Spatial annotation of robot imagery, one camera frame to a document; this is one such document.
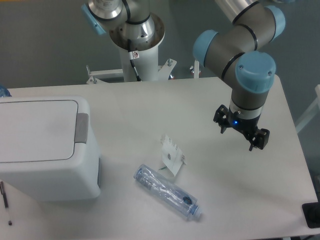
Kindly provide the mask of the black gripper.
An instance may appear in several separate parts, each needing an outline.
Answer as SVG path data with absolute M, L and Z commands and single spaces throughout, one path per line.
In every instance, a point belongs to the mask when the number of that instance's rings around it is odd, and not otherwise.
M 230 104 L 228 109 L 222 104 L 215 111 L 213 121 L 219 125 L 221 134 L 230 127 L 242 133 L 250 142 L 249 151 L 253 148 L 263 150 L 268 144 L 270 131 L 265 128 L 259 129 L 257 126 L 262 110 L 262 106 L 247 110 L 236 104 Z

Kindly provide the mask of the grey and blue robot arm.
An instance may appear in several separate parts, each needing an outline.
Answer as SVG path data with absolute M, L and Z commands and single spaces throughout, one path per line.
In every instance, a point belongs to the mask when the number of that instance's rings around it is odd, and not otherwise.
M 219 0 L 217 5 L 232 29 L 226 34 L 206 30 L 192 49 L 194 58 L 231 88 L 229 106 L 221 105 L 213 120 L 222 132 L 233 128 L 241 133 L 251 149 L 263 149 L 270 132 L 258 128 L 258 121 L 274 83 L 276 63 L 260 48 L 283 32 L 285 16 L 257 0 Z M 161 80 L 158 47 L 165 28 L 148 0 L 89 0 L 81 9 L 94 31 L 109 34 L 119 49 L 126 82 Z

